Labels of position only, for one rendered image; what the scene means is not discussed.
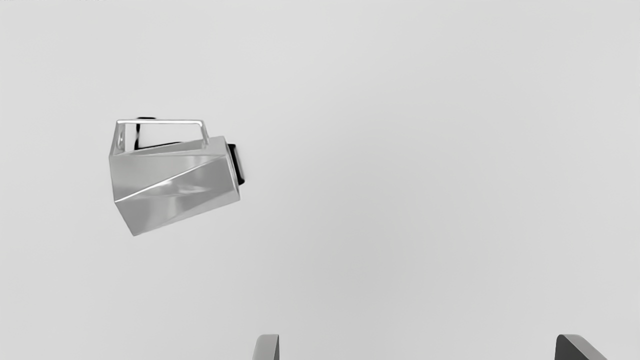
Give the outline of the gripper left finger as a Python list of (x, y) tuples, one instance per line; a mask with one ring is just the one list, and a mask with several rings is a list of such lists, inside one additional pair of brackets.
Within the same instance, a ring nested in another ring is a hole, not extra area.
[(277, 333), (259, 335), (254, 345), (252, 360), (280, 360), (280, 336)]

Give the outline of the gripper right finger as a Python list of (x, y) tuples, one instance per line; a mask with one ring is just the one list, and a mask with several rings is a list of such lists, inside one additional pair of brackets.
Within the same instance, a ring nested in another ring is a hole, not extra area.
[(555, 342), (554, 360), (608, 360), (578, 334), (560, 334)]

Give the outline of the silver faceted mug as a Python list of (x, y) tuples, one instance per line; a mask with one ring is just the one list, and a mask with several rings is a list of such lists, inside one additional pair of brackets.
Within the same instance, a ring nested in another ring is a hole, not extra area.
[[(196, 126), (199, 138), (140, 146), (148, 125)], [(246, 182), (236, 144), (211, 137), (202, 120), (117, 120), (109, 170), (114, 204), (133, 236), (238, 202)]]

